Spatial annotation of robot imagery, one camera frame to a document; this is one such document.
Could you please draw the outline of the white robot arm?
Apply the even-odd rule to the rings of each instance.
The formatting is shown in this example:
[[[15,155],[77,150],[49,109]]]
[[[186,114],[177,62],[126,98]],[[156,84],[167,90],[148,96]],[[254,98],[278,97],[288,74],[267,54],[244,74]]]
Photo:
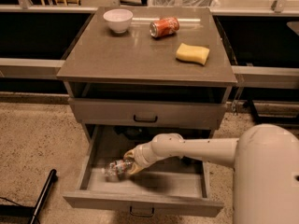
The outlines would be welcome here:
[[[162,133],[125,153],[133,173],[170,157],[188,157],[234,169],[234,224],[299,224],[299,140],[271,124],[238,138],[184,139]]]

